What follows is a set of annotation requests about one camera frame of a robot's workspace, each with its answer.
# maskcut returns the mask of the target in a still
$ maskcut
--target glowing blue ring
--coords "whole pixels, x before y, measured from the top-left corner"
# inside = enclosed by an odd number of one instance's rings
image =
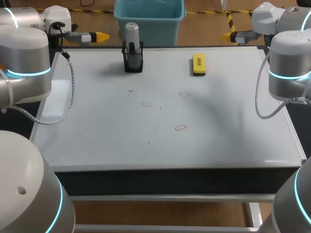
[[[304,74],[304,75],[301,75],[301,76],[295,76],[295,77],[280,76],[280,75],[272,73],[271,71],[269,71],[269,73],[271,75],[273,75],[274,77],[277,77],[277,78],[280,78],[280,79],[302,79],[302,78],[307,77],[309,74],[311,74],[311,71],[308,74]]]
[[[298,206],[303,214],[303,216],[306,218],[306,220],[311,224],[311,219],[309,218],[307,212],[305,211],[305,209],[303,208],[302,204],[301,204],[301,201],[299,199],[299,196],[298,196],[298,191],[297,191],[297,177],[298,177],[298,173],[299,173],[300,169],[297,171],[296,173],[296,177],[295,177],[295,184],[294,184],[294,189],[295,189],[295,196],[296,196],[296,200],[297,200],[297,203],[298,203]]]
[[[63,188],[62,188],[62,185],[61,185],[59,179],[57,179],[57,180],[59,182],[59,187],[60,187],[60,203],[59,203],[58,211],[57,211],[57,214],[54,218],[54,221],[52,222],[52,224],[50,225],[50,227],[48,228],[48,230],[45,233],[49,233],[51,231],[52,227],[54,226],[55,222],[57,221],[57,218],[59,216],[59,213],[60,213],[60,210],[61,210],[62,204],[63,204]]]
[[[14,75],[17,75],[17,76],[37,76],[37,75],[41,75],[41,74],[46,74],[46,73],[48,73],[50,70],[51,70],[51,67],[48,68],[47,70],[42,71],[42,72],[39,72],[39,73],[22,74],[22,73],[15,73],[15,72],[13,72],[13,71],[10,71],[9,69],[8,69],[8,72],[9,72],[10,74],[14,74]]]
[[[304,20],[303,23],[302,23],[302,26],[301,26],[301,30],[302,30],[302,31],[304,30],[305,25],[306,25],[307,20],[308,20],[308,18],[309,18],[310,15],[311,15],[311,11],[307,14],[307,16],[305,17],[305,20]]]
[[[12,16],[12,19],[13,19],[13,21],[15,23],[15,27],[18,28],[17,20],[16,20],[16,18],[14,16],[13,12],[9,8],[5,8],[5,10],[7,10],[10,13],[10,15]]]

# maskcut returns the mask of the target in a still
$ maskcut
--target marker holder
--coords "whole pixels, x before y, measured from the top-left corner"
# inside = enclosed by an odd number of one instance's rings
[[[123,42],[122,46],[122,53],[123,53],[123,60],[124,60],[124,69],[125,72],[128,73],[141,73],[142,72],[142,66],[143,66],[143,57],[142,57],[142,48],[143,48],[144,43],[142,41],[139,42],[139,47],[140,47],[140,53],[135,53],[134,52],[128,52],[126,48],[126,41]],[[139,56],[140,57],[140,66],[137,69],[130,68],[128,66],[128,58],[130,56]]]

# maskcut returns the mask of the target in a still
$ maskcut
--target white spiral cable wrap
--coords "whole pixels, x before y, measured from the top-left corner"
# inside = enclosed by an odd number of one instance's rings
[[[270,51],[267,53],[265,59],[263,60],[259,73],[258,73],[258,77],[257,77],[257,84],[256,84],[256,93],[255,93],[255,109],[256,109],[256,113],[257,115],[261,118],[261,119],[269,119],[271,117],[273,117],[275,114],[277,114],[284,106],[286,106],[287,104],[291,103],[291,102],[301,102],[301,103],[307,103],[307,104],[311,104],[311,102],[309,103],[310,99],[305,98],[304,96],[307,93],[308,87],[309,87],[309,83],[306,86],[306,89],[303,93],[303,97],[294,97],[291,99],[287,99],[286,101],[284,101],[282,104],[280,104],[280,106],[277,107],[277,109],[275,109],[270,115],[267,116],[263,116],[260,114],[259,108],[258,108],[258,95],[259,95],[259,85],[260,85],[260,80],[261,80],[261,73],[262,70],[268,60],[268,58],[270,57]]]
[[[17,107],[15,105],[13,105],[11,108],[14,109],[14,110],[17,110],[17,111],[19,111],[21,113],[23,113],[26,117],[28,117],[33,122],[41,124],[41,125],[53,125],[53,124],[57,124],[57,123],[65,120],[69,116],[70,112],[72,111],[72,106],[73,106],[73,101],[74,101],[74,92],[75,92],[73,67],[72,67],[70,59],[67,59],[67,61],[68,61],[68,64],[69,64],[70,70],[71,70],[72,94],[71,94],[71,101],[70,101],[69,109],[68,109],[67,113],[62,118],[60,118],[57,121],[42,121],[42,120],[39,120],[39,119],[35,118],[29,112],[27,112],[26,110],[24,110],[24,109],[22,109],[20,107]]]

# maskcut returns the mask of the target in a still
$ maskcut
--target yellow eraser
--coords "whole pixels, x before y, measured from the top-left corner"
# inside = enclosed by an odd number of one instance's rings
[[[206,74],[205,56],[203,53],[193,55],[193,75],[204,76]]]

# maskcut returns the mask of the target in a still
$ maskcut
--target small hole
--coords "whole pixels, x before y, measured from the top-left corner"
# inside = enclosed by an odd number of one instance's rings
[[[17,187],[17,192],[21,195],[25,195],[26,194],[26,189],[22,186]]]

